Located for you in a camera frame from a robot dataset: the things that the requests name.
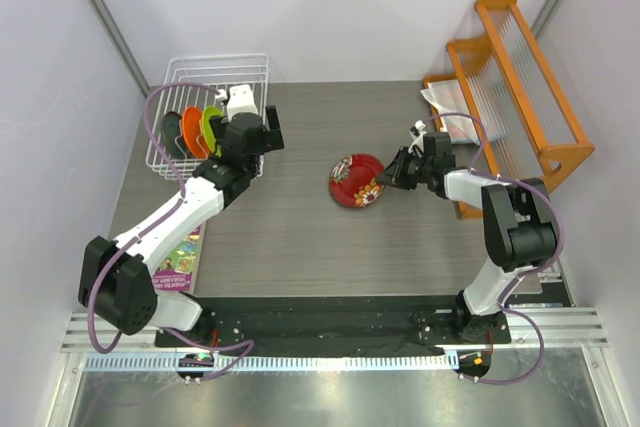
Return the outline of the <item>red floral plate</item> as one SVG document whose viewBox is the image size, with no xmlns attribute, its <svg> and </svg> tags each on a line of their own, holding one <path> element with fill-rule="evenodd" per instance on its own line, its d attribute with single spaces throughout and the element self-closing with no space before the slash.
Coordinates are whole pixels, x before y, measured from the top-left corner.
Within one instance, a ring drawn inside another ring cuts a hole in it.
<svg viewBox="0 0 640 427">
<path fill-rule="evenodd" d="M 381 161 L 370 154 L 352 154 L 342 158 L 332 169 L 328 181 L 331 198 L 340 206 L 362 209 L 374 203 L 384 186 L 376 177 L 384 170 Z"/>
</svg>

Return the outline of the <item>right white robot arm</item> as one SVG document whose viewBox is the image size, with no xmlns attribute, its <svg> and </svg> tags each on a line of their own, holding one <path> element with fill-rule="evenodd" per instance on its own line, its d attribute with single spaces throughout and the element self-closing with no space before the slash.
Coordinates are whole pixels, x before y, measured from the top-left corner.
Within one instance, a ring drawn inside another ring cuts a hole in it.
<svg viewBox="0 0 640 427">
<path fill-rule="evenodd" d="M 465 169 L 456 165 L 447 133 L 414 126 L 410 135 L 412 143 L 376 181 L 406 191 L 424 184 L 440 198 L 482 211 L 487 259 L 456 296 L 449 325 L 456 340 L 483 342 L 515 287 L 552 262 L 562 246 L 556 212 L 542 179 L 508 180 Z"/>
</svg>

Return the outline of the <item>dark teal plate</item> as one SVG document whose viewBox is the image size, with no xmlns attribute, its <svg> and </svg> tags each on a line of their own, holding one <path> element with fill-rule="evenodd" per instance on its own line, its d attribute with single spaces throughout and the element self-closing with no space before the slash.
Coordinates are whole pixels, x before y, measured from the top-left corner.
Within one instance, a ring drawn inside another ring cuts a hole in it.
<svg viewBox="0 0 640 427">
<path fill-rule="evenodd" d="M 181 130 L 182 116 L 175 111 L 167 112 L 162 120 L 162 140 L 167 153 L 176 159 L 191 156 Z"/>
</svg>

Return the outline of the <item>lime green plate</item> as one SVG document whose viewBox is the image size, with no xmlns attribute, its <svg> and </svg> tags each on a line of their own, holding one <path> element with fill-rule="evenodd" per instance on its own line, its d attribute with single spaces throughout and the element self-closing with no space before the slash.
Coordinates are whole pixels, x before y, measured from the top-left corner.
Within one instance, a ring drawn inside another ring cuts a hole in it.
<svg viewBox="0 0 640 427">
<path fill-rule="evenodd" d="M 209 148 L 211 153 L 218 153 L 220 151 L 220 146 L 214 132 L 214 129 L 211 125 L 211 121 L 216 118 L 222 118 L 223 112 L 213 105 L 207 106 L 204 108 L 200 120 L 201 125 L 201 133 L 204 138 L 206 146 Z"/>
</svg>

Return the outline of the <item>orange plate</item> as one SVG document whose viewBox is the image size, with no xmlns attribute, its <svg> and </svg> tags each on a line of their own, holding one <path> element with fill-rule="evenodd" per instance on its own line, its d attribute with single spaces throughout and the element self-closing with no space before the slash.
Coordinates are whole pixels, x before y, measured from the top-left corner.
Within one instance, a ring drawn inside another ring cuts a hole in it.
<svg viewBox="0 0 640 427">
<path fill-rule="evenodd" d="M 197 159 L 206 159 L 210 149 L 202 133 L 201 118 L 202 111 L 199 108 L 187 107 L 182 116 L 182 135 L 191 154 Z"/>
</svg>

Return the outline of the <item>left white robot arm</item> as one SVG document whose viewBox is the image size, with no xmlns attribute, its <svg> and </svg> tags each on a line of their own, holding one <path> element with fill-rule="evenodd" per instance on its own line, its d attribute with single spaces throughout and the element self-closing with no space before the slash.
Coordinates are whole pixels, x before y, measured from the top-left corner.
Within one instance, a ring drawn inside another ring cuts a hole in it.
<svg viewBox="0 0 640 427">
<path fill-rule="evenodd" d="M 85 248 L 78 299 L 124 335 L 145 327 L 169 327 L 190 345 L 205 344 L 212 320 L 190 295 L 158 290 L 153 276 L 193 230 L 220 214 L 257 177 L 262 155 L 281 150 L 284 139 L 273 105 L 266 115 L 240 113 L 220 122 L 219 156 L 200 163 L 184 186 L 140 224 L 114 240 L 97 236 Z"/>
</svg>

